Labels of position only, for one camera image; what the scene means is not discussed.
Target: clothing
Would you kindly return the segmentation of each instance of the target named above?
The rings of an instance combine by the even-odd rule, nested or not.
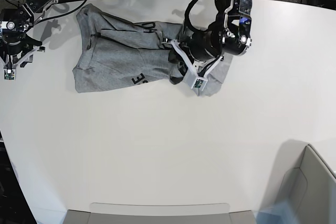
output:
[[[182,77],[177,65],[168,61],[170,49],[162,44],[164,38],[177,37],[181,24],[131,23],[104,13],[92,4],[81,9],[77,21],[82,35],[82,55],[73,69],[78,93],[125,88],[170,76]],[[230,62],[230,57],[221,62],[208,76],[205,90],[197,95],[217,93]]]

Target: white table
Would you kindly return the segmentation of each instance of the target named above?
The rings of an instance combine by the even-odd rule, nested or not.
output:
[[[190,1],[90,2],[132,22],[181,23]],[[200,0],[191,20],[207,26],[215,15],[214,0]],[[272,204],[306,144],[335,139],[336,12],[254,0],[252,16],[253,46],[211,98],[167,80],[77,94],[79,26],[75,15],[60,18],[46,52],[16,81],[0,78],[0,130],[37,220],[60,223],[92,202],[228,203],[231,212]]]

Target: gray garment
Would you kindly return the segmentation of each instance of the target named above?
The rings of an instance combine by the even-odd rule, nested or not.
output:
[[[170,50],[162,44],[163,38],[177,37],[181,24],[131,23],[92,4],[82,8],[77,21],[82,35],[82,55],[73,69],[78,93],[125,88],[170,75],[182,77],[177,65],[168,62]],[[197,95],[220,90],[232,57],[228,59],[214,69],[205,90]]]

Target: white tabletop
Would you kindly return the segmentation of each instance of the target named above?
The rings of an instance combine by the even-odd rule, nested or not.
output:
[[[190,1],[90,2],[132,22],[181,23]],[[206,27],[215,15],[214,0],[200,0],[191,20]],[[36,26],[36,39],[52,31],[46,52],[16,81],[0,78],[0,130],[33,212],[89,211],[93,202],[270,205],[307,142],[336,136],[336,12],[254,0],[252,17],[253,46],[211,98],[167,80],[77,94],[75,15]]]

